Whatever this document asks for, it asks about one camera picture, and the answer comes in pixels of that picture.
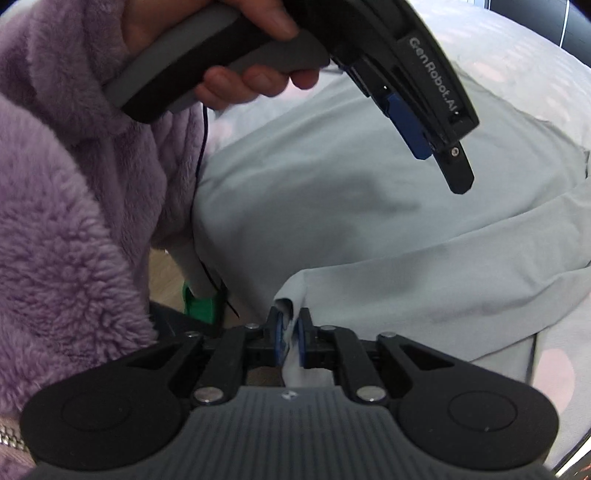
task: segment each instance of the purple fuzzy sleeve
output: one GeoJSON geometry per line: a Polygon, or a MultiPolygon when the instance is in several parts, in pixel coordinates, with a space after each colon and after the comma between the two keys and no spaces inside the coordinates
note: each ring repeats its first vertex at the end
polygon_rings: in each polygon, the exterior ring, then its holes
{"type": "Polygon", "coordinates": [[[124,0],[38,0],[0,29],[0,91],[65,144],[113,136],[131,120],[102,85],[128,60],[124,0]]]}

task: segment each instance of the wooden floor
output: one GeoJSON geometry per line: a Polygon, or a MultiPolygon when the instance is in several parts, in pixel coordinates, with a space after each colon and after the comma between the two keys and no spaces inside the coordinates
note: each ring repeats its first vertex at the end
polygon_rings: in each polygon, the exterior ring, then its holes
{"type": "MultiPolygon", "coordinates": [[[[164,251],[152,250],[150,254],[150,298],[158,303],[183,311],[183,276],[173,259],[164,251]]],[[[238,301],[233,306],[240,314],[237,318],[230,309],[226,309],[224,326],[226,328],[254,321],[242,311],[238,301]]],[[[248,375],[249,385],[278,387],[281,374],[277,368],[257,368],[248,375]]]]}

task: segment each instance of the hand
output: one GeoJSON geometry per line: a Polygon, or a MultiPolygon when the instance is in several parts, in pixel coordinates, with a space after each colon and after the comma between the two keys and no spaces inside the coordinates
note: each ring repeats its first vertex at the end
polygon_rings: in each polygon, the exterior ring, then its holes
{"type": "MultiPolygon", "coordinates": [[[[123,38],[132,55],[152,44],[163,32],[206,7],[212,0],[127,0],[122,19],[123,38]]],[[[286,13],[281,0],[224,0],[239,9],[245,17],[276,40],[291,40],[298,26],[286,13]]],[[[317,70],[290,74],[293,83],[302,90],[312,88],[318,81],[317,70]]],[[[255,65],[242,76],[224,67],[212,67],[195,88],[204,105],[223,110],[232,103],[247,103],[258,95],[279,95],[289,77],[272,68],[255,65]]]]}

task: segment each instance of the ribbed surface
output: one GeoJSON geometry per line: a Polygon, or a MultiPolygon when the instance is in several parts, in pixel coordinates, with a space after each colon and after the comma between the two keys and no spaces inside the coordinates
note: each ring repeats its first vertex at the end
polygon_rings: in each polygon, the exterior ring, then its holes
{"type": "Polygon", "coordinates": [[[118,471],[64,472],[47,465],[30,480],[552,480],[540,465],[479,473],[428,457],[386,409],[349,401],[338,387],[244,387],[220,407],[193,412],[176,440],[118,471]]]}

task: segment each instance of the person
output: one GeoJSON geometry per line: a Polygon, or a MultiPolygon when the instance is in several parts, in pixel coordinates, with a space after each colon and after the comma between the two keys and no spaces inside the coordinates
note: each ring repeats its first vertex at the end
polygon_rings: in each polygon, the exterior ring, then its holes
{"type": "MultiPolygon", "coordinates": [[[[27,400],[76,372],[155,341],[148,256],[191,235],[202,110],[152,125],[103,86],[210,0],[38,0],[0,27],[0,434],[27,400]]],[[[226,0],[277,40],[297,35],[280,0],[226,0]]],[[[302,89],[318,72],[290,74],[302,89]]],[[[282,92],[288,76],[211,68],[213,109],[282,92]]],[[[31,466],[0,445],[0,478],[31,466]]]]}

